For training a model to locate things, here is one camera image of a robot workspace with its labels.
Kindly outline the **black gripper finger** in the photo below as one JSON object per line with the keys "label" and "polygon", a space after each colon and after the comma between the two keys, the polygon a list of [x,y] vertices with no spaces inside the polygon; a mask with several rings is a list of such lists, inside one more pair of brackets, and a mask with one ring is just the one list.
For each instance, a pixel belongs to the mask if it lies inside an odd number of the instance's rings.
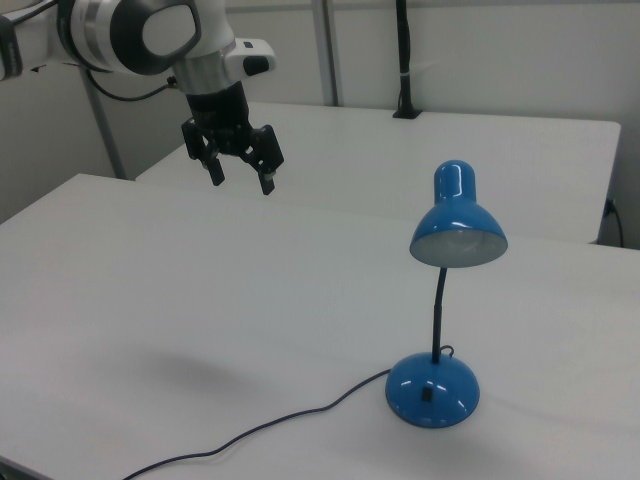
{"label": "black gripper finger", "polygon": [[198,160],[208,171],[214,186],[224,182],[224,172],[218,159],[219,149],[210,130],[199,127],[194,119],[181,125],[188,156]]}
{"label": "black gripper finger", "polygon": [[284,156],[271,125],[253,129],[248,145],[241,150],[241,159],[258,174],[262,193],[270,195],[275,189],[274,176],[284,163]]}

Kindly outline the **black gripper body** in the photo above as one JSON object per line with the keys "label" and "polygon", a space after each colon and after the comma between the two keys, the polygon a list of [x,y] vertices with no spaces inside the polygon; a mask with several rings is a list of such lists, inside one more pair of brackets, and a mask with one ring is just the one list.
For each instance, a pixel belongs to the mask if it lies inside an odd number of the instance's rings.
{"label": "black gripper body", "polygon": [[185,122],[185,144],[190,156],[201,156],[205,142],[222,154],[244,156],[251,147],[253,127],[241,82],[219,92],[186,96],[192,119]]}

